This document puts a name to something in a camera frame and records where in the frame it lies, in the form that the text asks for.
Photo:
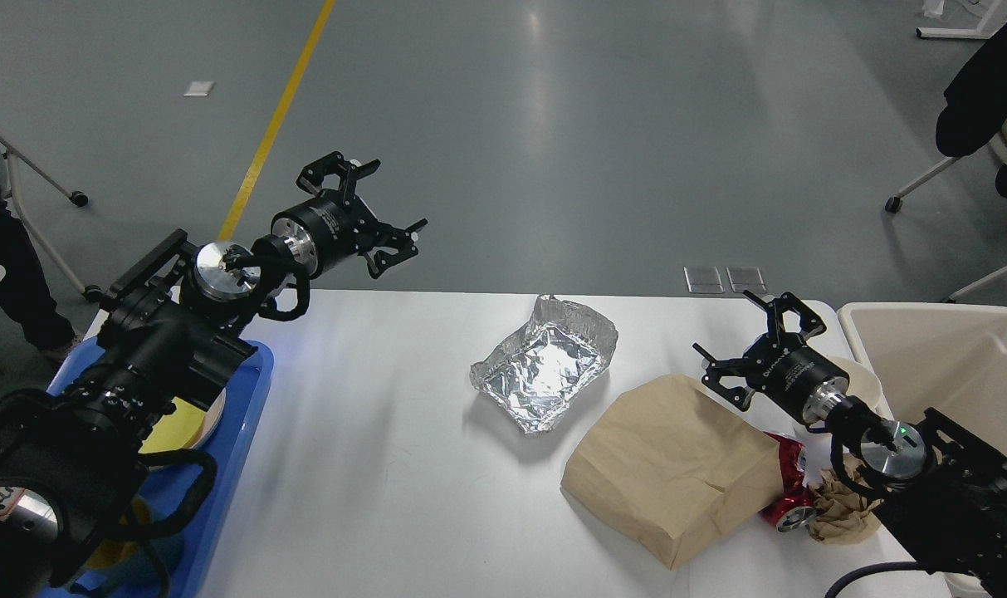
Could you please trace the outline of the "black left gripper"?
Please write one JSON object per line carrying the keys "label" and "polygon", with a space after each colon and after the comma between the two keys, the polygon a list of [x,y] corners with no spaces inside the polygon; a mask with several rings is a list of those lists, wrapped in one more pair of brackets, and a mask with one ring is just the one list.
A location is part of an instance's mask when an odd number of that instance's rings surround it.
{"label": "black left gripper", "polygon": [[[356,193],[359,180],[380,166],[380,159],[356,164],[334,151],[302,167],[297,175],[296,185],[309,199],[276,214],[271,234],[282,239],[310,279],[354,255],[365,258],[371,279],[379,279],[386,270],[419,254],[418,235],[427,219],[406,228],[383,223]],[[324,186],[329,177],[337,178],[336,189]]]}

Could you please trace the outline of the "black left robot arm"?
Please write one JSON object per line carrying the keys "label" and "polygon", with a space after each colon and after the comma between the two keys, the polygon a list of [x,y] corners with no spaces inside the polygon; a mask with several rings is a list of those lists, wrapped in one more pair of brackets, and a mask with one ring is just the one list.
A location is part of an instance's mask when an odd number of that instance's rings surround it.
{"label": "black left robot arm", "polygon": [[257,352],[246,326],[301,318],[312,281],[340,262],[359,255],[377,279],[419,254],[427,219],[386,223],[358,195],[379,167],[340,152],[314,160],[296,179],[307,200],[250,247],[174,231],[102,295],[101,357],[56,396],[0,398],[0,597],[65,586],[105,542],[132,542],[162,567],[154,542],[194,522],[218,476],[208,452],[143,452],[174,401],[210,409]]}

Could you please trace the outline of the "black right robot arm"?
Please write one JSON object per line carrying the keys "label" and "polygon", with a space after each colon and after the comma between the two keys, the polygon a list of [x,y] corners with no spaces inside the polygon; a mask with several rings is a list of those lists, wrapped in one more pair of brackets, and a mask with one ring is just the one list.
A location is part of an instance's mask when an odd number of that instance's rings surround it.
{"label": "black right robot arm", "polygon": [[701,382],[740,411],[756,394],[810,433],[830,437],[841,484],[874,502],[873,515],[910,554],[841,576],[853,582],[888,571],[973,576],[992,597],[1007,597],[1007,457],[938,409],[920,423],[887,419],[851,393],[841,366],[809,345],[825,322],[790,292],[746,292],[765,313],[766,330],[739,357],[700,349]]}

